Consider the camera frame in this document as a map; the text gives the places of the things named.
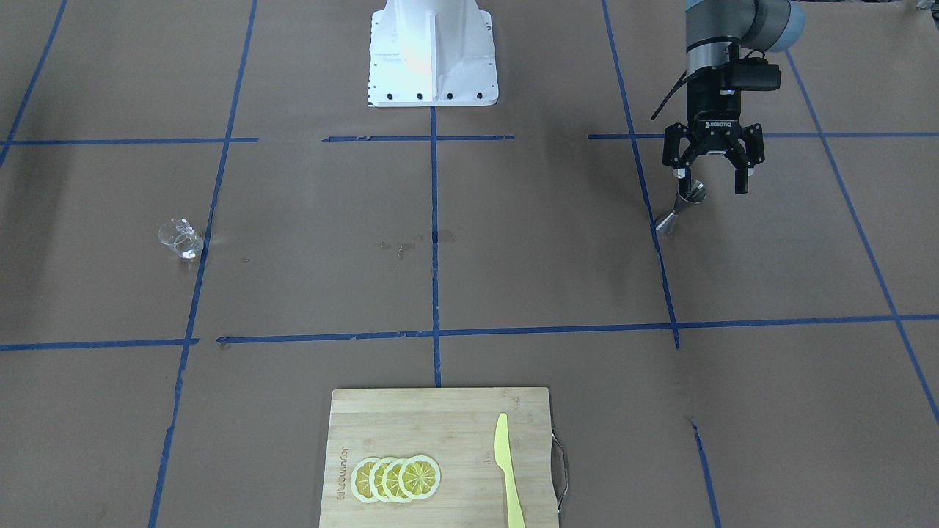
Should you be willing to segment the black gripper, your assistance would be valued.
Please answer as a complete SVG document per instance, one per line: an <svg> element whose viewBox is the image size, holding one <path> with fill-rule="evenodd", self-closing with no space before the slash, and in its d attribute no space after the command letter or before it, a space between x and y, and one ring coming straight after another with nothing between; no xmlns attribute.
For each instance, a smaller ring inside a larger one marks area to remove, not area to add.
<svg viewBox="0 0 939 528"><path fill-rule="evenodd" d="M678 181L678 195L693 194L690 167L695 157L717 151L734 167L734 193L748 193L749 177L764 163L764 126L741 128L741 95L732 79L737 65L702 67L687 78L685 116L688 127L674 123L664 132L662 164ZM682 141L690 146L683 150Z"/></svg>

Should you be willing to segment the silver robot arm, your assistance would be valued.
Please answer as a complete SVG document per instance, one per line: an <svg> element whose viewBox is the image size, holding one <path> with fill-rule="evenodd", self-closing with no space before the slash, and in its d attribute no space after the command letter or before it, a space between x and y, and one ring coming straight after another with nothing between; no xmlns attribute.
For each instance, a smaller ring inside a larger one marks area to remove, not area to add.
<svg viewBox="0 0 939 528"><path fill-rule="evenodd" d="M677 200L694 204L704 185L691 177L695 160L720 155L734 168L734 193L748 192L749 177L764 163L764 127L742 125L742 93L781 87L781 67L766 54L785 51L807 23L792 1L688 1L687 64L671 93L685 91L685 121L664 132L662 164L678 180Z"/></svg>

